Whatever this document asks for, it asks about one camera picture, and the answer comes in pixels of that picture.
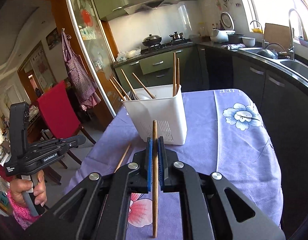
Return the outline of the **person's left hand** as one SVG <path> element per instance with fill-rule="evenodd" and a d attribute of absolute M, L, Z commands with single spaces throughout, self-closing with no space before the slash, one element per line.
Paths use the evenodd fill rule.
<path fill-rule="evenodd" d="M 37 172 L 37 181 L 34 187 L 35 204 L 44 206 L 47 202 L 47 192 L 43 170 Z M 18 206 L 27 207 L 22 193 L 29 191 L 32 187 L 32 181 L 15 178 L 10 182 L 11 198 Z"/>

